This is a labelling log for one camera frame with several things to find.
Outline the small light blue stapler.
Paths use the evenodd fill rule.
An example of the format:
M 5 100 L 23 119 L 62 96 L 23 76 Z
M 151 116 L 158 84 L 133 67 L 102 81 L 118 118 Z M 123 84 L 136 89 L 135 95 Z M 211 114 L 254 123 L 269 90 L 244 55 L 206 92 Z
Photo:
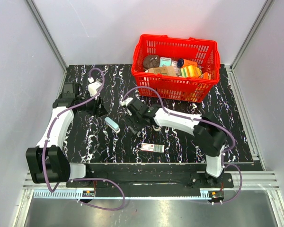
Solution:
M 115 121 L 113 121 L 111 118 L 106 117 L 104 121 L 106 125 L 109 126 L 115 133 L 120 132 L 120 126 Z

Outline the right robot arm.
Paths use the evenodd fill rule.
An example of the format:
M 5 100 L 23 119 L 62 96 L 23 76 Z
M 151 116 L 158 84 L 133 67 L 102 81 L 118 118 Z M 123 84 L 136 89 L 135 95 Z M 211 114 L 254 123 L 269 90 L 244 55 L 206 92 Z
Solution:
M 225 148 L 226 133 L 220 125 L 199 114 L 187 114 L 160 105 L 148 106 L 137 98 L 127 98 L 121 102 L 128 116 L 124 122 L 130 130 L 139 135 L 146 126 L 152 126 L 155 131 L 169 127 L 186 132 L 194 137 L 194 143 L 205 154 L 205 179 L 210 187 L 222 183 L 223 164 L 222 152 Z

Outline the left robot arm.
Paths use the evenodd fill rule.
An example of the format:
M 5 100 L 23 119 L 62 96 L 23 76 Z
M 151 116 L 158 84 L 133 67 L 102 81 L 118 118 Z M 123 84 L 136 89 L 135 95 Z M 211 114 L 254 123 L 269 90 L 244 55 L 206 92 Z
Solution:
M 86 112 L 90 116 L 101 117 L 107 114 L 98 94 L 100 82 L 92 82 L 85 93 L 80 93 L 78 83 L 66 83 L 53 103 L 52 116 L 47 129 L 34 148 L 28 148 L 26 159 L 34 183 L 61 183 L 76 178 L 77 182 L 88 187 L 93 175 L 87 172 L 85 164 L 70 163 L 63 154 L 63 143 L 69 125 L 75 114 Z

